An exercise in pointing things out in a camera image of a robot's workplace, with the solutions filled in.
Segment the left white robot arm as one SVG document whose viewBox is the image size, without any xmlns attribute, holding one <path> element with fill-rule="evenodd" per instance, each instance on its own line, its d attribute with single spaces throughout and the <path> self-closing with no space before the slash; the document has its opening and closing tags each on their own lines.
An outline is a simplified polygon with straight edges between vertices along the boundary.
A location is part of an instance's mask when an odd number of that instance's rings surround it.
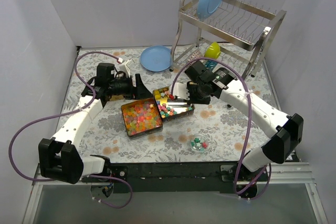
<svg viewBox="0 0 336 224">
<path fill-rule="evenodd" d="M 74 112 L 51 137 L 38 145 L 40 173 L 43 177 L 75 184 L 84 176 L 94 175 L 100 182 L 111 178 L 110 160 L 99 155 L 81 157 L 78 148 L 93 119 L 112 96 L 127 100 L 151 98 L 140 74 L 131 76 L 117 71 L 112 63 L 100 63 L 96 76 L 85 82 L 85 88 Z"/>
</svg>

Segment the tin of star candies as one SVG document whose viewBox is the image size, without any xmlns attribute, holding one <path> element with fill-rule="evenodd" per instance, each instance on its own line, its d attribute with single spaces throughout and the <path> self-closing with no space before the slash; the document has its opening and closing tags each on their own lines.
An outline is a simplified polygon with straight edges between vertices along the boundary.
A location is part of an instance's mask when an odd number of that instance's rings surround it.
<svg viewBox="0 0 336 224">
<path fill-rule="evenodd" d="M 163 122 L 183 118 L 194 113 L 195 106 L 173 96 L 169 87 L 154 90 L 153 96 Z"/>
</svg>

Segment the tin of gummy candies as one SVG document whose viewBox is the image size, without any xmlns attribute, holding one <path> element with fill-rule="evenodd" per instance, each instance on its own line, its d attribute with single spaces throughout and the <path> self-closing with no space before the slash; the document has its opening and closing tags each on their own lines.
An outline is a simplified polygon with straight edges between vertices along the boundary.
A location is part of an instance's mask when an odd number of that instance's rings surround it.
<svg viewBox="0 0 336 224">
<path fill-rule="evenodd" d="M 163 129 L 163 122 L 154 98 L 136 100 L 121 106 L 125 131 L 130 139 Z"/>
</svg>

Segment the metal scoop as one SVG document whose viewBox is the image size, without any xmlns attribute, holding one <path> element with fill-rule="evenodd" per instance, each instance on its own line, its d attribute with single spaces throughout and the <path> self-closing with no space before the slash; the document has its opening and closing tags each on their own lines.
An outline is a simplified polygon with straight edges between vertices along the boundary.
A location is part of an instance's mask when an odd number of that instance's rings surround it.
<svg viewBox="0 0 336 224">
<path fill-rule="evenodd" d="M 168 99 L 166 104 L 168 106 L 180 106 L 180 107 L 190 105 L 190 104 L 188 104 L 187 101 L 185 101 L 183 99 L 174 99 L 174 100 Z"/>
</svg>

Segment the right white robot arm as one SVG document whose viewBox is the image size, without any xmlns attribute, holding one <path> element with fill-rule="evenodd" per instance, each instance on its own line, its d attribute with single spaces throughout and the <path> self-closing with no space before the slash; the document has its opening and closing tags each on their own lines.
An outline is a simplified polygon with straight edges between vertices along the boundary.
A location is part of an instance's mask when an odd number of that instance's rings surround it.
<svg viewBox="0 0 336 224">
<path fill-rule="evenodd" d="M 302 140 L 303 117 L 277 110 L 253 92 L 245 80 L 229 66 L 215 72 L 195 60 L 184 71 L 190 81 L 186 100 L 208 104 L 212 97 L 228 103 L 247 116 L 269 138 L 264 144 L 243 154 L 235 167 L 235 179 L 248 181 L 270 163 L 282 164 Z"/>
</svg>

